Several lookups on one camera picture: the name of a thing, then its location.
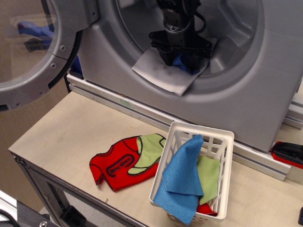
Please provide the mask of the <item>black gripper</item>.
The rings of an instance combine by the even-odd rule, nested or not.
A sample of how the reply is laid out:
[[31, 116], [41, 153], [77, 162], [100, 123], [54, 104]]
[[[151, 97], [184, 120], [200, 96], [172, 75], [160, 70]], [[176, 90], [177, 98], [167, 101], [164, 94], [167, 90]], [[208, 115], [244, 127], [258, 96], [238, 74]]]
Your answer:
[[183, 68], [190, 75], [199, 72], [200, 61], [212, 55], [212, 43], [191, 29], [164, 29], [149, 34], [151, 46], [156, 48], [164, 63], [172, 66], [177, 52], [182, 54]]

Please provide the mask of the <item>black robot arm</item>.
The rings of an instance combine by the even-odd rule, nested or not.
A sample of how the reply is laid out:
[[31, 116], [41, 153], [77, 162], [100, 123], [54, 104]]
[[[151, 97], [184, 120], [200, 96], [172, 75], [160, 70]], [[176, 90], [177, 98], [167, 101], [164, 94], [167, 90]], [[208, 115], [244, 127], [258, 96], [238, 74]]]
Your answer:
[[206, 28], [205, 18], [197, 12], [198, 0], [158, 0], [163, 14], [161, 31], [149, 34], [164, 63], [176, 66], [191, 75], [199, 72], [200, 61], [209, 59], [213, 44], [201, 37]]

